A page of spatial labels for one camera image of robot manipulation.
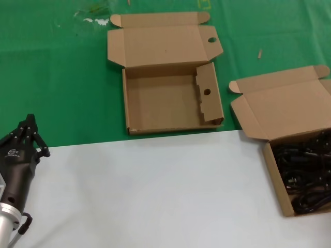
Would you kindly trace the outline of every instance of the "tuck flap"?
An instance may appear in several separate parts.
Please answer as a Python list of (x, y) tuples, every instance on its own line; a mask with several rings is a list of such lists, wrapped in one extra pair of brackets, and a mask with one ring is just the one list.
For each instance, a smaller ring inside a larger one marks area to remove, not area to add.
[(223, 118), (221, 96), (219, 94), (214, 63), (197, 67), (197, 76), (195, 78), (199, 86), (200, 109), (204, 120), (210, 121)]
[(262, 130), (245, 96), (240, 96), (232, 101), (231, 107), (247, 137), (259, 138), (262, 140), (268, 139), (268, 136)]
[(122, 29), (108, 31), (107, 55), (108, 60), (115, 62), (121, 66), (126, 65), (124, 31)]
[(223, 53), (223, 48), (214, 26), (199, 26), (199, 32), (208, 60)]
[(199, 25), (209, 19), (208, 12), (113, 14), (110, 16), (111, 23), (123, 28)]
[(327, 66), (307, 66), (238, 79), (236, 81), (231, 81), (229, 88), (234, 93), (245, 94), (264, 89), (316, 80), (328, 76), (329, 73), (330, 69)]

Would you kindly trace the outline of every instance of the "green table surface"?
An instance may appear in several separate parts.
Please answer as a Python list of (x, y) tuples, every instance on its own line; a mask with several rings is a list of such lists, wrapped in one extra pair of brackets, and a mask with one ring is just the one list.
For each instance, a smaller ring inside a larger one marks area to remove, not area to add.
[(231, 80), (331, 66), (329, 0), (0, 0), (0, 136), (27, 113), (36, 115), (49, 146), (203, 132), (127, 134), (121, 67), (107, 61), (107, 30), (116, 27), (95, 21), (173, 11), (208, 11), (217, 29), (225, 115), (218, 131), (240, 128), (230, 109), (238, 97), (228, 91)]

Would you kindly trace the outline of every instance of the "coiled black cable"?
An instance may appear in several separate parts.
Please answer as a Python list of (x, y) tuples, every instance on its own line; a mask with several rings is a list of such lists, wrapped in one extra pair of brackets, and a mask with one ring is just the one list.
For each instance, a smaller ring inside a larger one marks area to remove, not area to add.
[(331, 202), (331, 132), (322, 132), (307, 142), (273, 148), (287, 193), (296, 196), (297, 214), (314, 212)]

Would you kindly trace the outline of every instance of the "white board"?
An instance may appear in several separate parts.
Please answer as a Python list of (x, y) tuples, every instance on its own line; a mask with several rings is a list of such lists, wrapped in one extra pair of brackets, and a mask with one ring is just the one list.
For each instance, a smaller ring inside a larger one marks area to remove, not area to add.
[(284, 218), (241, 131), (51, 149), (17, 248), (330, 247), (331, 214)]

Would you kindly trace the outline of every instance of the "cardboard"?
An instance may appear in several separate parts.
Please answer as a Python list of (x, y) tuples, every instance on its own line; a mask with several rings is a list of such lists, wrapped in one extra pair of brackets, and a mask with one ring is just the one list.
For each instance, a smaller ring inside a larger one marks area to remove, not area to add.
[[(231, 103), (248, 137), (267, 141), (264, 158), (285, 216), (296, 216), (282, 182), (272, 147), (306, 141), (331, 128), (331, 80), (327, 66), (308, 66), (230, 82), (243, 94)], [(319, 211), (331, 211), (326, 206)]]
[(219, 127), (223, 110), (214, 64), (223, 52), (207, 12), (112, 15), (108, 59), (125, 67), (130, 134)]

